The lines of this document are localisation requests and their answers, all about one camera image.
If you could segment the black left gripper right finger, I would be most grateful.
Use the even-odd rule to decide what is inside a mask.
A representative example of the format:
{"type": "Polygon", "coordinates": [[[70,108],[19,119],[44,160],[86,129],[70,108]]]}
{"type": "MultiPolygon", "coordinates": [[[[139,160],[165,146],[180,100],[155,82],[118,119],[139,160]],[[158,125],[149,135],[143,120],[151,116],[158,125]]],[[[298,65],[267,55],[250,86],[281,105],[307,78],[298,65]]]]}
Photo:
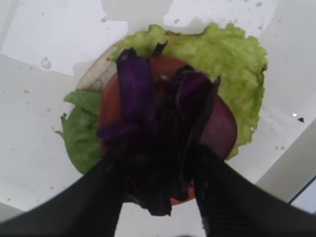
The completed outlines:
{"type": "Polygon", "coordinates": [[[208,237],[314,237],[316,217],[235,172],[207,146],[195,145],[193,181],[208,237]]]}

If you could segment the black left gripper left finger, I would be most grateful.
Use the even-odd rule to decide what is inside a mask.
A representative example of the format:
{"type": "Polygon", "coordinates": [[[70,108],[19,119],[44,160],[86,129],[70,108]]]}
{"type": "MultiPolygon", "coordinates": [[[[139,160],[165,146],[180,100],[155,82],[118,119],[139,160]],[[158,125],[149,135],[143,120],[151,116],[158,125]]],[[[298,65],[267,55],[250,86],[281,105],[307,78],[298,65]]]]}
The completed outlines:
{"type": "Polygon", "coordinates": [[[119,158],[108,152],[66,190],[0,224],[2,237],[113,237],[126,193],[119,158]]]}

